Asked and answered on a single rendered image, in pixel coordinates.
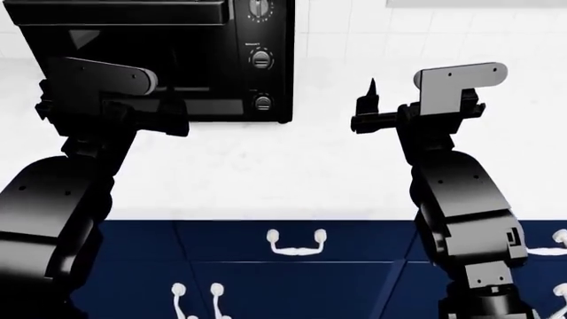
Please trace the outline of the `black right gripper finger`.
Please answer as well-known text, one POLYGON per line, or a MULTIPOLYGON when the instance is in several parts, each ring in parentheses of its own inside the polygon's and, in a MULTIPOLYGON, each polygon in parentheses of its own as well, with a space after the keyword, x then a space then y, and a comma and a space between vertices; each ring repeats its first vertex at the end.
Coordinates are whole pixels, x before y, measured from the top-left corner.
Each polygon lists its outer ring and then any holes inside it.
POLYGON ((379 95, 375 79, 371 79, 368 92, 366 95, 356 100, 355 115, 360 116, 366 113, 379 113, 378 111, 379 95))

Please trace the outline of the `navy blue base cabinet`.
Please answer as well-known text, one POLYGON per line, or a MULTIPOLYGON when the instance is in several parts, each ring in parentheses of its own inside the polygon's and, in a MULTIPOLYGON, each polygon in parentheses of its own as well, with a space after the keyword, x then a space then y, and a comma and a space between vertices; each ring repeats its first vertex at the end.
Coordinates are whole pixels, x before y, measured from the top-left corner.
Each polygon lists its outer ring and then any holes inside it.
POLYGON ((111 220, 89 281, 73 302, 89 319, 177 319, 171 287, 183 284, 187 319, 215 319, 210 286, 231 319, 439 319, 446 273, 432 265, 411 221, 111 220), (266 241, 322 254, 284 257, 266 241))

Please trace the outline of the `black timer knob with ticks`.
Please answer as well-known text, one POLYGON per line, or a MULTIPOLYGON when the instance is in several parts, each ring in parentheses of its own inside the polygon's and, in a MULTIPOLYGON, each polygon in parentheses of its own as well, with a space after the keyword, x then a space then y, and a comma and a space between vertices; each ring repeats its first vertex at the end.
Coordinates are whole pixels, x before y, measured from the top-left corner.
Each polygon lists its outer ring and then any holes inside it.
POLYGON ((272 14, 273 3, 271 0, 248 0, 248 9, 254 18, 267 18, 272 14))

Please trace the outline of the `small black oven knob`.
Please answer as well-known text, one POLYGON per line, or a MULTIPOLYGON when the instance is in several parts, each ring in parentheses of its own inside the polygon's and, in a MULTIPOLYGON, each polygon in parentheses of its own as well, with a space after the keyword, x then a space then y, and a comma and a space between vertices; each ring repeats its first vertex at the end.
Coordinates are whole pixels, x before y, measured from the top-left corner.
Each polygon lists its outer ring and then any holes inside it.
POLYGON ((256 111, 270 111, 274 106, 273 99, 267 94, 257 94, 252 97, 252 107, 256 111))

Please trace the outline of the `black toaster oven door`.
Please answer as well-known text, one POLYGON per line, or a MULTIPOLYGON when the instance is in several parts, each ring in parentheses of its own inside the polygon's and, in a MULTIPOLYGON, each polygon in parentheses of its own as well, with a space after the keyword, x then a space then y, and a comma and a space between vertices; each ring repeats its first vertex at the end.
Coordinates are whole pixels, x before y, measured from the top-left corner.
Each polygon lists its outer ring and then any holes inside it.
POLYGON ((186 103, 194 121, 220 121, 244 113, 234 4, 228 2, 230 19, 216 26, 17 27, 43 71, 49 58, 146 68, 158 76, 156 89, 130 96, 171 92, 186 103))

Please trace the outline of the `black toaster oven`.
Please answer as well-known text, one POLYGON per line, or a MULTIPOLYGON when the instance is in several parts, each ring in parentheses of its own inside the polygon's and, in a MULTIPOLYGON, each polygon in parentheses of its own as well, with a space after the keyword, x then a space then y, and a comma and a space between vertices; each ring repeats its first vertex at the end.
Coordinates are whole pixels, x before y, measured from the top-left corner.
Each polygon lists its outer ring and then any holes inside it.
POLYGON ((267 18, 254 18, 248 0, 233 0, 233 18, 244 87, 244 113, 231 119, 207 122, 272 121, 281 124, 292 119, 295 0, 271 0, 273 11, 267 18), (248 63, 250 51, 267 48, 274 55, 269 70, 253 68, 248 63), (270 111, 256 111, 252 97, 267 94, 273 99, 270 111))

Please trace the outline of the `large black oven knob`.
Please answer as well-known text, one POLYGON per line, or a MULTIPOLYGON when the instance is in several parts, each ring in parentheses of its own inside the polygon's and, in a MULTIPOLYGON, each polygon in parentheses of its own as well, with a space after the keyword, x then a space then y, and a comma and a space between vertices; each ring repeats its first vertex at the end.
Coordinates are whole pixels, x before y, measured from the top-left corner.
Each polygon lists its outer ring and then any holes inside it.
POLYGON ((269 70, 274 65, 275 58, 267 48, 257 47, 250 51, 248 63, 253 68, 269 70))

